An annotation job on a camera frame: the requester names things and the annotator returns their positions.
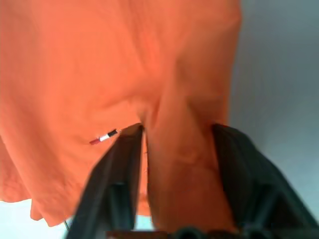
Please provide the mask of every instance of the gray background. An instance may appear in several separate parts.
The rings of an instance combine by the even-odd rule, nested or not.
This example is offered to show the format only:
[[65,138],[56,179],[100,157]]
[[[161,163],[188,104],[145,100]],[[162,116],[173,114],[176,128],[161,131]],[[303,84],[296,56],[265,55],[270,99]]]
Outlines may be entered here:
[[319,0],[242,0],[230,125],[319,220]]

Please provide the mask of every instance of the orange fabric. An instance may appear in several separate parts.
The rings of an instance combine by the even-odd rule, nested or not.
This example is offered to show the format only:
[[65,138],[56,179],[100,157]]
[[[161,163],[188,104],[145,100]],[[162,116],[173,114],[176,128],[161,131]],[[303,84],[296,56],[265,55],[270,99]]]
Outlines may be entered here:
[[110,146],[88,142],[142,121],[154,224],[233,228],[209,125],[227,119],[238,1],[1,0],[0,11],[2,200],[31,198],[33,219],[61,223]]

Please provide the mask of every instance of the orange cloth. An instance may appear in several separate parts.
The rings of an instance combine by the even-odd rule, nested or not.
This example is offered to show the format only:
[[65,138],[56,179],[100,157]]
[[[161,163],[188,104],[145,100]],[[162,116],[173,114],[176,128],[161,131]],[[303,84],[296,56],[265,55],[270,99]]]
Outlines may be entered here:
[[209,126],[240,17],[237,0],[1,0],[0,198],[61,223],[110,146],[88,142],[142,121],[139,214],[148,187],[159,229],[232,229]]

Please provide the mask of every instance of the orange shirt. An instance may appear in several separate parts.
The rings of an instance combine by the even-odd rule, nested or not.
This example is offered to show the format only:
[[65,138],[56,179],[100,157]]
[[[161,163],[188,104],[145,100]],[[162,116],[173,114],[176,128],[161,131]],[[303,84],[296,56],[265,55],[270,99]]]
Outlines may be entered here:
[[237,0],[1,0],[0,198],[61,223],[110,146],[88,142],[141,121],[139,214],[232,229],[209,126],[226,123],[240,17]]

